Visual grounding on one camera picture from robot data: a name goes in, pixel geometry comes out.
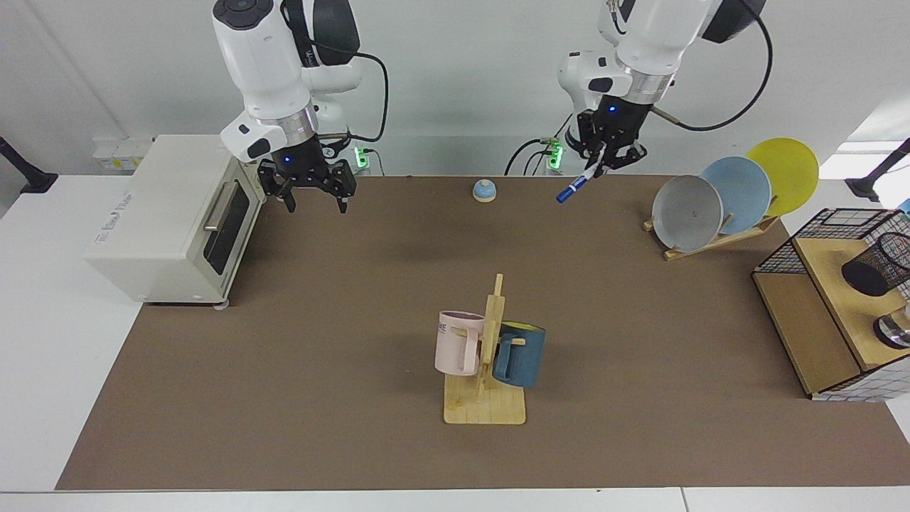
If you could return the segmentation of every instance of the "black cup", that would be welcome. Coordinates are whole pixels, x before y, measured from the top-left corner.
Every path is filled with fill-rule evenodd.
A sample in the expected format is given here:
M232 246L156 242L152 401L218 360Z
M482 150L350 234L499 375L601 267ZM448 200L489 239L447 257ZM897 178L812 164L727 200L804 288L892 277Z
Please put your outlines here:
M858 292L881 297L910 280L910 237L888 232L841 267L844 279Z

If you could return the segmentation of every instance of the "wooden base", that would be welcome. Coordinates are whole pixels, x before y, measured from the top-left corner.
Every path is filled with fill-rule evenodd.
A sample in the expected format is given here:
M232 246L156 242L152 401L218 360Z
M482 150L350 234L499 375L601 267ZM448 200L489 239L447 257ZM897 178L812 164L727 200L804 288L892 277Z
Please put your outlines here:
M442 415L450 425L524 425L527 419L524 389L503 384L494 379L492 373L505 307L502 274L496 274L493 294L487 295L484 312L486 322L480 337L480 370L469 377L446 375ZM524 344L524 340L516 338L512 344Z
M450 425L523 425L527 419L524 389L503 384L491 375L446 375L443 417Z
M897 290L882 297L863 295L841 274L845 263L869 248L864 241L798 238L794 247L864 371L910 355L910 349L896 350L878 341L872 329L880 316L906 304L904 296Z
M847 341L805 274L753 274L806 394L860 376Z
M764 235L772 226L780 219L780 217L766 217L764 220L759 222L754 228L743 231L742 233L736 233L735 235L717 235L714 240L705 245L698 251L692 252L679 252L676 249L670 249L663 254L663 258L667 261L679 260L687 256L692 256L700 252L711 251L723 247L724 245L730 245L737 241L748 240L757 236ZM654 231L654 222L653 220L647 220L644 222L644 230Z

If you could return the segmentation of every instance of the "dark blue mug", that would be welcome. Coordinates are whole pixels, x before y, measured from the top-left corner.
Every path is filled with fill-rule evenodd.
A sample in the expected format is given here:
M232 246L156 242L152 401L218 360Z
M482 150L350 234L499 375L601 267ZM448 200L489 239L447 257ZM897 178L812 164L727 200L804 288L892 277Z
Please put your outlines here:
M541 369L545 335L546 331L536 325L503 322L500 344L493 362L493 377L501 383L533 387Z

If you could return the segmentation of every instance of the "mug handle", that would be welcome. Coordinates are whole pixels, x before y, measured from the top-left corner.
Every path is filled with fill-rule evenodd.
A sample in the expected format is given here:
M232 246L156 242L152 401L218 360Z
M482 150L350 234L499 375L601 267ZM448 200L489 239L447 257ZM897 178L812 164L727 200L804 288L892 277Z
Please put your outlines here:
M501 377L506 380L509 379L509 359L511 356L512 340L514 338L514 334L502 336L500 339L500 353L496 358L496 365L493 368L496 375L501 375Z
M480 334L476 329L465 329L468 332L468 342L464 346L464 359L459 361L459 370L462 372L474 364L474 358L477 357L477 344Z

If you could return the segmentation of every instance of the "blue marker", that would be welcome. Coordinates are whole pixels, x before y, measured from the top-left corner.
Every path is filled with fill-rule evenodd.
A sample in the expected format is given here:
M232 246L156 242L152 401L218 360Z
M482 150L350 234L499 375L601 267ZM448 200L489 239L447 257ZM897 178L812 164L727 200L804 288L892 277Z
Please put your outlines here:
M590 167L584 170L584 172L576 178L565 190L559 193L556 196L556 201L560 204L569 200L570 197L575 195L575 192L579 191L581 187L584 187L584 184L591 180L594 177L594 171L597 170L597 166L601 165L601 160L603 159L603 154L607 151L606 145L603 145L601 148L601 153L597 156L597 159L594 160L594 163Z
M572 197L573 195L575 195L575 192L577 192L581 187L584 187L584 184L587 183L591 178L593 178L593 176L594 176L593 170L586 170L584 172L584 174L582 174L581 176L576 178L569 185L569 187L567 187L565 190L560 192L558 196L556 196L557 202L562 204L562 203L566 202L567 200L569 200L569 198Z

